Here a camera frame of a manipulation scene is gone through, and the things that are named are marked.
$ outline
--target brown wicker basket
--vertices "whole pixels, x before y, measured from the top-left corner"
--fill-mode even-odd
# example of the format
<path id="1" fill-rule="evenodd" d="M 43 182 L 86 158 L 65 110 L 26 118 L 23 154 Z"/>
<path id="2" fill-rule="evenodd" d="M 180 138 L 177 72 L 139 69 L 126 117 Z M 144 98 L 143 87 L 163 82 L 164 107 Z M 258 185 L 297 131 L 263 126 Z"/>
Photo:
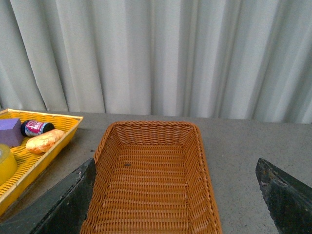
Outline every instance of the brown wicker basket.
<path id="1" fill-rule="evenodd" d="M 97 176 L 81 234 L 221 234 L 198 127 L 123 121 L 95 153 Z"/>

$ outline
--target bread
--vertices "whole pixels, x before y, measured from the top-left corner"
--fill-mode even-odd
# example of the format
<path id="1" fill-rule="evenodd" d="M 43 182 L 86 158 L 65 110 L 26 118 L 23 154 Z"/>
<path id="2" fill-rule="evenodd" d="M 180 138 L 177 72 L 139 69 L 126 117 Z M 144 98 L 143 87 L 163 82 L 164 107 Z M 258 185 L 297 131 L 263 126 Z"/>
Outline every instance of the bread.
<path id="1" fill-rule="evenodd" d="M 34 154 L 47 152 L 65 134 L 62 130 L 53 129 L 49 132 L 30 138 L 26 143 L 26 149 Z"/>

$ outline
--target gray countertop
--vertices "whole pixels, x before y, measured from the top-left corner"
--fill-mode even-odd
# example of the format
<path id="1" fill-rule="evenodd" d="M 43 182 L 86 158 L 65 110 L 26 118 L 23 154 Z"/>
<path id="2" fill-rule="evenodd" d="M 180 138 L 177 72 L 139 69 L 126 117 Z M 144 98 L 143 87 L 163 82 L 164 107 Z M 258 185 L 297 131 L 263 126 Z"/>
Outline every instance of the gray countertop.
<path id="1" fill-rule="evenodd" d="M 312 187 L 312 125 L 188 117 L 66 113 L 84 116 L 75 136 L 11 208 L 16 214 L 93 156 L 109 124 L 119 120 L 183 120 L 203 137 L 224 234 L 278 234 L 262 198 L 255 167 L 263 157 Z"/>

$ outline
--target yellow plastic tray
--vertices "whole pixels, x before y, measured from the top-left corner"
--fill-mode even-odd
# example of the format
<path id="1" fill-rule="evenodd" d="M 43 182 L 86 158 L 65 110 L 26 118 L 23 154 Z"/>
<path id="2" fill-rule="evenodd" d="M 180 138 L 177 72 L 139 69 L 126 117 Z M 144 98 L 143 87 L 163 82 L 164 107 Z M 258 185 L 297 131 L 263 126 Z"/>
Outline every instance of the yellow plastic tray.
<path id="1" fill-rule="evenodd" d="M 30 111 L 6 109 L 0 112 L 0 119 L 20 118 L 21 122 L 35 119 L 41 122 L 51 122 L 56 129 L 61 129 L 65 135 L 46 153 L 32 154 L 26 150 L 28 137 L 25 137 L 22 145 L 11 147 L 11 151 L 18 164 L 16 173 L 4 184 L 0 185 L 0 215 L 22 194 L 37 176 L 51 163 L 58 153 L 73 138 L 78 125 L 83 117 L 46 114 Z"/>

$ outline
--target purple sponge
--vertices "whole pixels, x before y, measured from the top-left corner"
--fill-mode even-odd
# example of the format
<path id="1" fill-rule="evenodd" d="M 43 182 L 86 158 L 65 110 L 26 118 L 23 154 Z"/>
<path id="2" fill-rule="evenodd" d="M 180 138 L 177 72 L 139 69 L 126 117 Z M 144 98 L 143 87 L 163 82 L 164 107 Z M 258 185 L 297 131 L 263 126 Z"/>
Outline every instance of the purple sponge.
<path id="1" fill-rule="evenodd" d="M 0 144 L 20 146 L 24 138 L 20 126 L 19 118 L 0 119 Z"/>

